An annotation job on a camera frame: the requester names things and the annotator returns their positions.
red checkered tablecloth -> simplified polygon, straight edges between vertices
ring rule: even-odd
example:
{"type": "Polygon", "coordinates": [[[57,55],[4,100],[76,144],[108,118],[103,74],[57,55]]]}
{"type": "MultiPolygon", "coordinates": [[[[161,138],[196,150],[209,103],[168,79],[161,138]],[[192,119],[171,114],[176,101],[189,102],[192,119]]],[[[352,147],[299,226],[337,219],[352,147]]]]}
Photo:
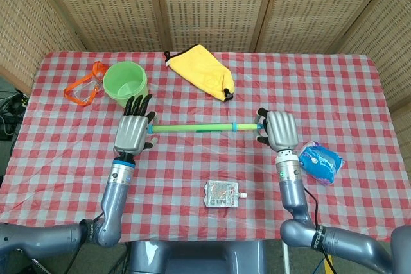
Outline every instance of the red checkered tablecloth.
{"type": "MultiPolygon", "coordinates": [[[[259,107],[297,121],[301,147],[319,141],[346,161],[324,187],[304,175],[319,199],[319,221],[377,239],[411,224],[411,189],[378,73],[358,55],[215,53],[236,93],[223,103],[166,67],[162,53],[52,53],[45,57],[6,177],[0,221],[50,226],[94,218],[110,172],[122,108],[99,92],[80,107],[63,89],[94,61],[141,64],[161,124],[251,123],[259,107]]],[[[290,214],[281,205],[275,153],[252,132],[164,133],[136,158],[122,241],[279,238],[290,214]],[[204,184],[234,180],[247,199],[237,209],[207,209],[204,184]]],[[[310,210],[314,206],[309,200],[310,210]]]]}

blue band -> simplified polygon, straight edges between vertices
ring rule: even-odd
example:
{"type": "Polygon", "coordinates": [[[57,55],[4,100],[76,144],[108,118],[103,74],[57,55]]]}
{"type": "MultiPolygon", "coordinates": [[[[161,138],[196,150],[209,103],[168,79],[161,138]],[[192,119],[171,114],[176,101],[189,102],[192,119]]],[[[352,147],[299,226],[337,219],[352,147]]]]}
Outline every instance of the blue band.
{"type": "Polygon", "coordinates": [[[132,167],[132,168],[135,168],[135,166],[136,166],[134,164],[124,162],[122,160],[113,160],[113,164],[120,164],[120,165],[124,165],[124,166],[128,166],[128,167],[132,167]]]}

green plastic bucket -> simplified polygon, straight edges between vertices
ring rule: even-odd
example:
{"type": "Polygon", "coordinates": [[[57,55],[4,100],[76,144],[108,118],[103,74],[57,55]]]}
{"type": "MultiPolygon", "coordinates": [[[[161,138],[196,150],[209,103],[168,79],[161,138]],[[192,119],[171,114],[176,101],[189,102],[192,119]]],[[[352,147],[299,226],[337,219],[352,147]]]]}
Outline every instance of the green plastic bucket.
{"type": "Polygon", "coordinates": [[[130,96],[136,98],[140,94],[148,94],[147,75],[144,69],[134,62],[118,62],[105,73],[103,87],[110,98],[125,107],[130,96]]]}

blue packet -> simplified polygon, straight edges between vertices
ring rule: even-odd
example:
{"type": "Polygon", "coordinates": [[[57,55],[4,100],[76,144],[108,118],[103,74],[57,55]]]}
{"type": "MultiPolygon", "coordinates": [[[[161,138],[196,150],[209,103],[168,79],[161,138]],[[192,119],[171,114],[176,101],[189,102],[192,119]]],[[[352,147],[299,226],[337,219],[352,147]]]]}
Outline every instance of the blue packet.
{"type": "Polygon", "coordinates": [[[344,165],[342,157],[315,141],[304,145],[299,161],[301,167],[322,185],[334,183],[335,175],[344,165]]]}

yellow pouch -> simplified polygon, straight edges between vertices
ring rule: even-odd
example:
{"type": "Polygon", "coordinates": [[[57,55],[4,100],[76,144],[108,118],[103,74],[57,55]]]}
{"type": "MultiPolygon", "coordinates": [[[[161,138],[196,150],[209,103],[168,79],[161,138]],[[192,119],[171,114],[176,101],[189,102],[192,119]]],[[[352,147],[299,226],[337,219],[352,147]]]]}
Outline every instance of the yellow pouch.
{"type": "Polygon", "coordinates": [[[222,101],[229,101],[234,94],[231,72],[222,65],[203,45],[171,56],[164,53],[166,65],[204,92],[222,101]]]}

